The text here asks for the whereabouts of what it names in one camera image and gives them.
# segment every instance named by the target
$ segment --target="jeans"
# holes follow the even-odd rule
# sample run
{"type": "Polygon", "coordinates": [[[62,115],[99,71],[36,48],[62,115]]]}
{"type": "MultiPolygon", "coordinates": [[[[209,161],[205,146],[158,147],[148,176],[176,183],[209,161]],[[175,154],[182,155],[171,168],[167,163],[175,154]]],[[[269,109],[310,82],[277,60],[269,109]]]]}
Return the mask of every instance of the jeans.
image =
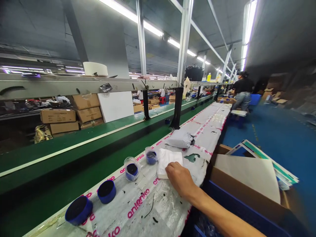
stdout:
{"type": "Polygon", "coordinates": [[[241,104],[241,110],[246,111],[251,101],[250,92],[240,92],[235,97],[236,103],[233,104],[232,109],[235,110],[241,104]]]}

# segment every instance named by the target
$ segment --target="blue floor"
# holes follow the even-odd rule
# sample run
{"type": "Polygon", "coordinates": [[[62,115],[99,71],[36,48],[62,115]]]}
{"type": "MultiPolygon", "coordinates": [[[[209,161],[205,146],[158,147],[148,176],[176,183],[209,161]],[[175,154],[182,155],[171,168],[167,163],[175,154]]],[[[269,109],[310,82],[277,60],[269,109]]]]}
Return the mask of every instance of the blue floor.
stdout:
{"type": "Polygon", "coordinates": [[[223,144],[234,147],[247,139],[300,179],[295,185],[310,231],[316,236],[316,126],[292,110],[259,104],[242,129],[229,123],[223,144]]]}

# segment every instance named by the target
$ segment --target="red stool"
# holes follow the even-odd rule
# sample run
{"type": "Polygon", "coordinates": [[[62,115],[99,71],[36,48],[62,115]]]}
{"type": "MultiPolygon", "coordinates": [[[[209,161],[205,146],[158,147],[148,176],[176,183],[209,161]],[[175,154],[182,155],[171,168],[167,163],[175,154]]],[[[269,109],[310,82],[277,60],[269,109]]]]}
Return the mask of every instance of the red stool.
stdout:
{"type": "Polygon", "coordinates": [[[160,101],[160,103],[162,103],[162,104],[166,104],[167,102],[166,102],[166,97],[160,97],[159,98],[159,101],[160,101]]]}

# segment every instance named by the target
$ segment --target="human hand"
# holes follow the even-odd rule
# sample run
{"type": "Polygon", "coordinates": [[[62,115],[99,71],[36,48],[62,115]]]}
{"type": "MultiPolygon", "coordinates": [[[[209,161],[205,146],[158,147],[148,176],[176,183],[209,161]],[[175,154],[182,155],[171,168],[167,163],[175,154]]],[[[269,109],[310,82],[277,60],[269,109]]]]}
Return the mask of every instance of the human hand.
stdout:
{"type": "Polygon", "coordinates": [[[194,184],[190,171],[178,162],[170,162],[166,167],[166,172],[179,195],[192,203],[199,187],[194,184]]]}

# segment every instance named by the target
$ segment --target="black t-shirt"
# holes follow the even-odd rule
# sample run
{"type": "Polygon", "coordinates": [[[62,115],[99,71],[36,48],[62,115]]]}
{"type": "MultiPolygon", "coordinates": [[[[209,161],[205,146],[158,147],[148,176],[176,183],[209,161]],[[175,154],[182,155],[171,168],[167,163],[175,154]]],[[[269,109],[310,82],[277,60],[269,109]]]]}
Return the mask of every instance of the black t-shirt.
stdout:
{"type": "Polygon", "coordinates": [[[236,94],[240,92],[252,92],[253,87],[254,83],[249,78],[240,79],[239,81],[236,81],[233,85],[236,94]]]}

